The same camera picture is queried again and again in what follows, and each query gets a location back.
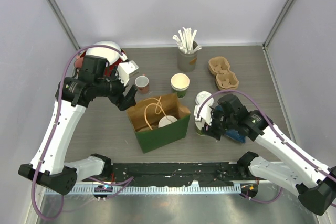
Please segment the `stack of green paper cups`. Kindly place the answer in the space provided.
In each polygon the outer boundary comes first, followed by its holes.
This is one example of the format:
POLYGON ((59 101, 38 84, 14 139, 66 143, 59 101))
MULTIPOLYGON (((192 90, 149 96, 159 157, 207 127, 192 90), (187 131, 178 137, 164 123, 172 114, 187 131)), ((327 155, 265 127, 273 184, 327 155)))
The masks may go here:
POLYGON ((171 87, 179 99, 185 97, 189 85, 190 79, 186 74, 177 73, 171 78, 171 87))

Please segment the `stack of white lids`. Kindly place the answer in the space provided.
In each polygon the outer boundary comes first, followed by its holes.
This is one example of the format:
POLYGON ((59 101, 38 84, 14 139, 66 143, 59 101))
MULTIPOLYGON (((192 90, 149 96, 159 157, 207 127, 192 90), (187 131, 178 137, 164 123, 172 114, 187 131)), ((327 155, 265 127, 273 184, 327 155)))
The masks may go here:
MULTIPOLYGON (((195 98, 195 103, 197 105, 201 105, 208 97, 210 97, 212 94, 207 92, 207 91, 201 91, 200 93, 198 93, 196 95, 196 98, 195 98)), ((213 106, 214 104, 214 98, 210 98, 207 103, 206 103, 208 106, 213 106)))

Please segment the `white cup lid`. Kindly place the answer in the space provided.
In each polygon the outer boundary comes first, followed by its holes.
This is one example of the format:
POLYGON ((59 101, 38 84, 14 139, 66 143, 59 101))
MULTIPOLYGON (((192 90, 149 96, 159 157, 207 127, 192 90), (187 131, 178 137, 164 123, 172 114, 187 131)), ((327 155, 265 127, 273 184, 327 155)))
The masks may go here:
POLYGON ((197 128, 202 128, 204 126, 204 122, 203 121, 195 121, 195 125, 197 128))
POLYGON ((174 116, 171 116, 171 115, 167 115, 167 116, 164 116, 160 119, 159 123, 158 123, 158 127, 161 128, 161 127, 165 127, 169 124, 172 124, 174 122, 177 121, 177 118, 174 117, 174 116))

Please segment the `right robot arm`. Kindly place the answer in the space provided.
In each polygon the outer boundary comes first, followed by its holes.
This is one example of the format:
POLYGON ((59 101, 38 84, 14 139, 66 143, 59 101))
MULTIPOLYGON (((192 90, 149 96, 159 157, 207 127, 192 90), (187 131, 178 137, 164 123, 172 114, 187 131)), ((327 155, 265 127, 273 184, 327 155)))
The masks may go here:
POLYGON ((239 177, 268 180, 297 196, 309 211, 322 216, 335 201, 335 168, 296 145, 260 107, 248 111, 237 97, 238 90, 222 93, 216 107, 206 102, 195 107, 195 120, 203 122, 202 133, 219 140, 227 131, 234 130, 272 152, 283 162, 282 166, 247 152, 237 161, 239 177))

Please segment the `green paper bag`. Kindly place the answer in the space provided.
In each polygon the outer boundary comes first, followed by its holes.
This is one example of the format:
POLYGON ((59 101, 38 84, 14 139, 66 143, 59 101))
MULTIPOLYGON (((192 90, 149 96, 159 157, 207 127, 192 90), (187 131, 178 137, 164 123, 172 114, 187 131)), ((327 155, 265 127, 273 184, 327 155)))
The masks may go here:
POLYGON ((185 138, 191 116, 176 93, 139 101, 127 114, 143 153, 185 138))

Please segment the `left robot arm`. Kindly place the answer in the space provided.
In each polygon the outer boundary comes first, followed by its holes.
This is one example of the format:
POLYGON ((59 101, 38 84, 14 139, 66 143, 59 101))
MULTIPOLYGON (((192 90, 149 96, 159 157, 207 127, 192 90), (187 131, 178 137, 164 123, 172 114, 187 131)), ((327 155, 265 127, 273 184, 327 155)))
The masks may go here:
POLYGON ((19 175, 34 180, 61 195, 68 194, 75 183, 95 176, 105 182, 112 174, 111 159, 92 154, 80 161, 65 162, 65 155, 74 130, 89 103, 96 97, 107 97, 124 111, 136 105, 137 88, 127 89, 130 75, 139 67, 134 61, 115 66, 110 76, 104 74, 105 58, 84 56, 77 77, 66 77, 57 89, 54 111, 47 132, 34 158, 19 167, 19 175))

